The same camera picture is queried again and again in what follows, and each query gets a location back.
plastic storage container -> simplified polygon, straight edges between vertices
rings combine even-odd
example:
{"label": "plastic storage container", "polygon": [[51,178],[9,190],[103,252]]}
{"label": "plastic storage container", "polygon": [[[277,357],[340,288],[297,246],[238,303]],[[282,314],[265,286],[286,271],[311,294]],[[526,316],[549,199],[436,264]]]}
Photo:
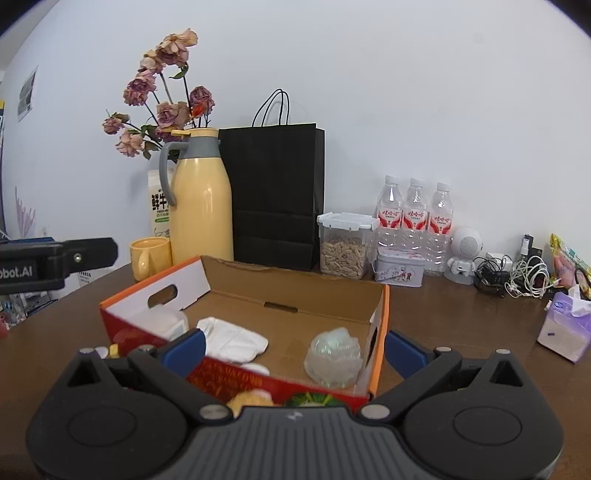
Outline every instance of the plastic storage container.
{"label": "plastic storage container", "polygon": [[379,220],[357,213],[324,213],[320,225],[320,271],[361,278],[368,269]]}

tissue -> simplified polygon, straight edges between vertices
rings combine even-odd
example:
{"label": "tissue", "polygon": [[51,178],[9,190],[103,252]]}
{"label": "tissue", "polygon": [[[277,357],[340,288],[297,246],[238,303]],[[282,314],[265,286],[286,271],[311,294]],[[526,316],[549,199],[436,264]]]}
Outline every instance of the tissue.
{"label": "tissue", "polygon": [[580,298],[579,286],[569,295],[557,293],[538,335],[538,343],[577,362],[591,343],[591,301]]}

red bottle label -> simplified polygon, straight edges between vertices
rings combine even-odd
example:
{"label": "red bottle label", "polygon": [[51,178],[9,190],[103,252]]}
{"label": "red bottle label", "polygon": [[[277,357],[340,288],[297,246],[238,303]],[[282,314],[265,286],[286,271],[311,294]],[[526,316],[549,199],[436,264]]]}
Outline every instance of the red bottle label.
{"label": "red bottle label", "polygon": [[427,211],[426,210],[409,210],[404,212],[402,219],[402,228],[408,230],[426,230],[427,229]]}
{"label": "red bottle label", "polygon": [[385,228],[400,228],[402,210],[384,208],[378,212],[379,224]]}
{"label": "red bottle label", "polygon": [[441,233],[447,235],[452,228],[452,217],[442,215],[431,216],[429,218],[429,231],[431,233]]}

plastic bag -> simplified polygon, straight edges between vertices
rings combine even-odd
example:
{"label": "plastic bag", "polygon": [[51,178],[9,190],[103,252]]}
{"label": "plastic bag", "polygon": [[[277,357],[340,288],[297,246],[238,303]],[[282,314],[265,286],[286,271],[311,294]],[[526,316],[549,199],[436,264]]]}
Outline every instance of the plastic bag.
{"label": "plastic bag", "polygon": [[560,278],[559,287],[579,286],[581,297],[591,300],[591,268],[569,248],[558,235],[550,235],[554,263],[553,279]]}

bag handle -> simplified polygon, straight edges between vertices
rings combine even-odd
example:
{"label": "bag handle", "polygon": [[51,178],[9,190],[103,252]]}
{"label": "bag handle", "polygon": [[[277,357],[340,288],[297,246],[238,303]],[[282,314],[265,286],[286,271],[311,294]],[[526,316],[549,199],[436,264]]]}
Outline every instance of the bag handle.
{"label": "bag handle", "polygon": [[263,126],[263,124],[265,123],[265,118],[267,117],[267,113],[271,109],[271,107],[273,105],[273,100],[275,100],[277,95],[281,95],[281,108],[279,110],[279,125],[281,125],[281,117],[283,116],[283,101],[284,101],[283,96],[284,95],[285,95],[285,98],[287,99],[287,115],[285,117],[285,124],[287,125],[289,123],[289,120],[290,120],[290,96],[288,95],[288,93],[285,90],[278,88],[277,90],[275,90],[275,92],[273,92],[269,96],[269,98],[267,100],[265,100],[263,102],[261,107],[256,111],[255,117],[252,119],[251,127],[255,126],[256,118],[258,117],[259,113],[261,113],[261,111],[263,110],[263,108],[265,107],[265,105],[268,102],[269,104],[267,105],[267,109],[265,110],[265,114],[263,115],[262,121],[261,121],[261,127]]}

